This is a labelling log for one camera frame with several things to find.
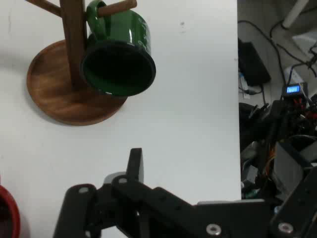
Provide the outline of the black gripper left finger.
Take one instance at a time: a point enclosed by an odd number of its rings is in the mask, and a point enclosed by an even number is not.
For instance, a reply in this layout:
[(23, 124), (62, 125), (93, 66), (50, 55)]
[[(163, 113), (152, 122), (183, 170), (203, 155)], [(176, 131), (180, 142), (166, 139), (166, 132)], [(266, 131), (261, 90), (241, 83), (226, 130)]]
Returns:
[(142, 149), (131, 149), (126, 172), (111, 182), (69, 188), (53, 236), (99, 238), (117, 227), (129, 238), (205, 238), (206, 223), (194, 206), (141, 182), (142, 162)]

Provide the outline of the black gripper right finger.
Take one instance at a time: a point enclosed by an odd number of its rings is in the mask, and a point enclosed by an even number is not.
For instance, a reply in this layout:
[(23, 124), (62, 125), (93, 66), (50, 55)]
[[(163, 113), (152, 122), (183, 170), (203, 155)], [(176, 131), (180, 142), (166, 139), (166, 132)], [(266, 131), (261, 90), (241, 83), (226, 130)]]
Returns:
[(317, 168), (309, 169), (269, 224), (273, 238), (317, 236)]

